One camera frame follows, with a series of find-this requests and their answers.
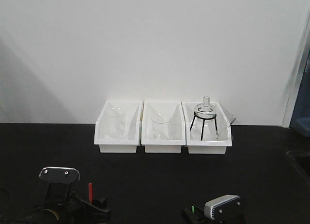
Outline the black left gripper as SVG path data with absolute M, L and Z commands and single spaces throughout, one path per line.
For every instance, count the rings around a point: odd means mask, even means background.
M 30 214 L 32 224 L 106 224 L 111 218 L 107 199 L 102 197 L 90 203 L 71 194 L 71 187 L 50 183 L 45 201 Z

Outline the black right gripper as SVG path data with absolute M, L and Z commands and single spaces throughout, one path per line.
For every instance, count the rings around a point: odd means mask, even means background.
M 199 218 L 203 218 L 203 224 L 244 224 L 245 216 L 244 211 L 238 212 L 215 212 L 215 219 L 211 220 L 210 218 L 206 218 L 204 215 L 204 209 L 194 206 L 195 213 L 193 213 L 189 208 L 182 209 L 182 218 L 185 220 L 187 224 L 199 224 Z

